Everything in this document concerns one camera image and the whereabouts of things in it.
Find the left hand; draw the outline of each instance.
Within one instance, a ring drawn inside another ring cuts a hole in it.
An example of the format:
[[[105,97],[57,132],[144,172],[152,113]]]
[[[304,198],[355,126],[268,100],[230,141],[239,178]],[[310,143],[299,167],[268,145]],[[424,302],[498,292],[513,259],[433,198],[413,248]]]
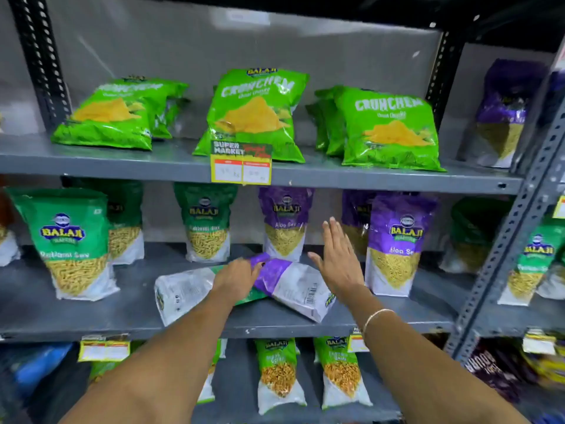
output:
[[[263,262],[259,262],[251,268],[251,262],[246,259],[236,259],[228,263],[216,274],[210,293],[222,294],[233,304],[245,299],[263,265]]]

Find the bangle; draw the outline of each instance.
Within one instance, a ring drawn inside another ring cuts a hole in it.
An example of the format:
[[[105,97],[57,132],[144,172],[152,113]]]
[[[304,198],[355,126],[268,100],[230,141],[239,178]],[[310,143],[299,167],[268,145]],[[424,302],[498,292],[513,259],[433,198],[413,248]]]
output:
[[[365,321],[365,325],[363,326],[363,330],[361,330],[361,336],[365,336],[365,331],[367,330],[367,326],[369,325],[369,323],[371,322],[371,320],[373,319],[373,317],[376,317],[379,313],[382,313],[384,311],[390,311],[391,313],[394,313],[394,311],[392,311],[392,309],[388,309],[388,308],[383,308],[378,310],[376,313],[372,313],[369,318],[367,318],[367,321]]]

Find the right hand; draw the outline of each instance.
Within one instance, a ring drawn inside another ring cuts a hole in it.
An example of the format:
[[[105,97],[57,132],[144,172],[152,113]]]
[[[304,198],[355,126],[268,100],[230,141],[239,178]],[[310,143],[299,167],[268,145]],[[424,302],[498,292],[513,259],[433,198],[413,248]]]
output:
[[[339,222],[330,217],[329,223],[323,222],[324,258],[316,253],[308,253],[330,291],[341,302],[346,302],[348,292],[358,286],[364,286],[363,271],[349,237],[343,233]]]

